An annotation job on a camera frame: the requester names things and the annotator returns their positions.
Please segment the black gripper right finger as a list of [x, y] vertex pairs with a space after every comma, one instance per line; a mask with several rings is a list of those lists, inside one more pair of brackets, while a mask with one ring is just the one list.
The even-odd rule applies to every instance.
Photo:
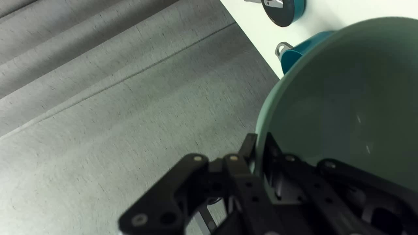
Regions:
[[381, 176], [331, 157], [309, 164], [271, 134], [262, 171], [285, 235], [418, 235], [416, 193]]

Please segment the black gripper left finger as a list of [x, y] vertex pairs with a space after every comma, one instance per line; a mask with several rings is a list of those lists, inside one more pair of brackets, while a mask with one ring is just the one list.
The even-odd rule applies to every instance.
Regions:
[[237, 152], [184, 155], [117, 219], [122, 235], [185, 235], [199, 212], [210, 235], [279, 235], [262, 180], [249, 171], [255, 134]]

